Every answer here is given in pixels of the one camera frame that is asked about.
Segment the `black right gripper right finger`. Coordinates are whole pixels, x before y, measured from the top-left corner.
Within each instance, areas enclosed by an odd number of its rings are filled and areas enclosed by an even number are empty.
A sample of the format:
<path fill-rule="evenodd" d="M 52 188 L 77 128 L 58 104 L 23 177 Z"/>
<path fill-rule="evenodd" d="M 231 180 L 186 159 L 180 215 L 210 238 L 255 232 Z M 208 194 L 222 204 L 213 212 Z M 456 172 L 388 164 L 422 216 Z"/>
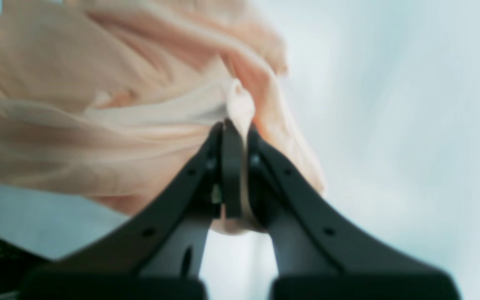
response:
<path fill-rule="evenodd" d="M 252 125 L 248 199 L 272 239 L 271 300 L 459 300 L 442 269 L 396 250 L 330 206 Z"/>

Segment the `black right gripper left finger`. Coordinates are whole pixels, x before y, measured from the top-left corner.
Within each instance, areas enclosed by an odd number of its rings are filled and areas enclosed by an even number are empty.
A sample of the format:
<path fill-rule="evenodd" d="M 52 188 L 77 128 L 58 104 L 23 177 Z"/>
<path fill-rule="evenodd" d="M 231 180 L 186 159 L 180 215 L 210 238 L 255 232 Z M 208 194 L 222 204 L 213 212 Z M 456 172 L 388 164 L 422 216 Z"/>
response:
<path fill-rule="evenodd" d="M 240 218 L 242 138 L 215 124 L 196 155 L 152 203 L 118 229 L 35 271 L 21 300 L 205 300 L 198 279 L 208 230 Z"/>

